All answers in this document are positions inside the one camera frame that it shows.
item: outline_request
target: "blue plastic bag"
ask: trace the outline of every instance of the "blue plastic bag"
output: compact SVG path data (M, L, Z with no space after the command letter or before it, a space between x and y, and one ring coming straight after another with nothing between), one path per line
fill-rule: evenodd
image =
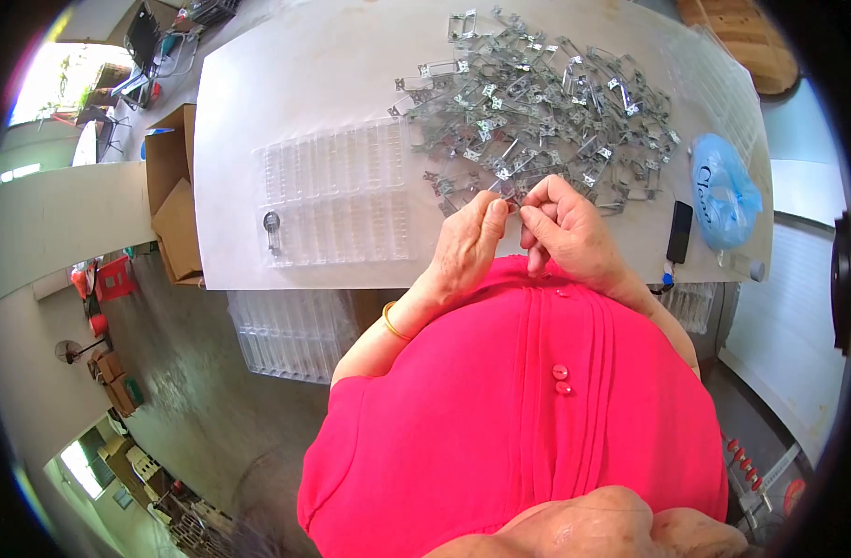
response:
M692 191L695 216L711 249L730 250L750 239L763 198L738 152L725 139L705 134L695 140Z

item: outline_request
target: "wall fan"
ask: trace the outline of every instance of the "wall fan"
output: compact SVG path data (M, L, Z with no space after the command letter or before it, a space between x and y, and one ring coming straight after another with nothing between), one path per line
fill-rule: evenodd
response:
M82 348L76 341L71 341L69 339L65 339L57 343L57 345L53 348L53 353L57 355L61 361L66 364L74 364L78 361L82 360L82 353L87 351L88 349L103 343L106 339L101 339L97 341L93 345L88 345L85 348Z

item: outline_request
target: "pink blouse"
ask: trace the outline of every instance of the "pink blouse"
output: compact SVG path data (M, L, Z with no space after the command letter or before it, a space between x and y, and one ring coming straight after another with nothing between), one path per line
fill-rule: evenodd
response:
M725 519L695 373L650 320L547 270L499 258L387 375L332 388L297 503L324 557L422 556L603 485Z

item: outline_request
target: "pile of metal brackets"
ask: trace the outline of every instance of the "pile of metal brackets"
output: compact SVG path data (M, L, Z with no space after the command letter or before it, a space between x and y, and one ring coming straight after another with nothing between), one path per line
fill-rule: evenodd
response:
M547 174L567 179L604 214L654 199L680 143L668 125L670 96L648 86L629 54L584 53L566 37L550 44L501 12L492 15L503 30L483 34L476 10L452 13L452 57L395 80L408 95L388 113L417 130L414 150L428 154L423 178L442 212L455 213L481 189L520 204Z

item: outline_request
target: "hand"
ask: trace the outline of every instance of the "hand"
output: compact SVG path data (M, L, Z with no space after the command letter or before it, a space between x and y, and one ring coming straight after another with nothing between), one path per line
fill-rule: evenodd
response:
M558 175L549 175L521 202L521 248L528 251L528 273L543 273L551 256L577 281L606 296L629 280L598 210Z
M442 304L475 290L490 271L506 230L507 203L482 191L444 220L431 265L417 283Z

